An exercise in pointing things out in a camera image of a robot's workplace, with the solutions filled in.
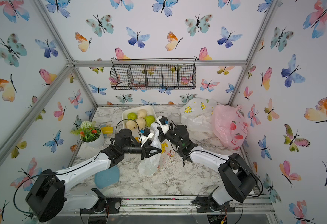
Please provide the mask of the white cartoon print plastic bag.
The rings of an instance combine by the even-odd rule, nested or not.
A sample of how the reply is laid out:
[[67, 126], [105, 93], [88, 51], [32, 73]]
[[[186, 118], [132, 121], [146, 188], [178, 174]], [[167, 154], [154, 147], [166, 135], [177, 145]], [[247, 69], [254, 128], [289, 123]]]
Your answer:
[[144, 176], [152, 176], [160, 169], [168, 165], [173, 159], [176, 151], [171, 143], [165, 139], [164, 131], [168, 130], [168, 125], [161, 127], [157, 122], [149, 128], [141, 131], [143, 160], [138, 166], [139, 173]]

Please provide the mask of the pink apple print plastic bag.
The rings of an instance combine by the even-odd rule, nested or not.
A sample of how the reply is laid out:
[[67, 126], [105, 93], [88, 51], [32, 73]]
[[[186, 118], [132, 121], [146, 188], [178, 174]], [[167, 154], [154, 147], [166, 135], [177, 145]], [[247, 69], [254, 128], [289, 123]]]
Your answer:
[[212, 114], [213, 132], [221, 144], [231, 150], [238, 150], [247, 137], [248, 123], [235, 108], [217, 105]]

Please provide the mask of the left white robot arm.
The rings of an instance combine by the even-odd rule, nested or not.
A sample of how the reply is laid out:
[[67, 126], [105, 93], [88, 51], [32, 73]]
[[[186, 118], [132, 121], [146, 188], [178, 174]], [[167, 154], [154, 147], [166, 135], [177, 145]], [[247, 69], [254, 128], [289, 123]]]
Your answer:
[[164, 134], [160, 128], [154, 131], [145, 129], [140, 142], [131, 130], [122, 129], [111, 138], [110, 145], [93, 158], [67, 169], [43, 171], [25, 201], [41, 223], [72, 210], [83, 214], [117, 214], [121, 206], [119, 197], [107, 197], [98, 188], [83, 193], [71, 194], [69, 191], [90, 176], [113, 168], [126, 154], [138, 154], [141, 159], [160, 154], [163, 140]]

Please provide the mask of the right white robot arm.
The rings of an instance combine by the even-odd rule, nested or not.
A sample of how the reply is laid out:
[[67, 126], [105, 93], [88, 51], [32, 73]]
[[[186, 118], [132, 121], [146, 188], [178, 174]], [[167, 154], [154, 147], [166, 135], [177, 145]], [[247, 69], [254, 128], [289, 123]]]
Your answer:
[[219, 173], [222, 184], [207, 197], [213, 211], [227, 207], [231, 201], [243, 203], [257, 185], [258, 178], [241, 155], [220, 155], [204, 149], [190, 140], [187, 126], [160, 125], [159, 140], [167, 140], [176, 147], [183, 162], [198, 163]]

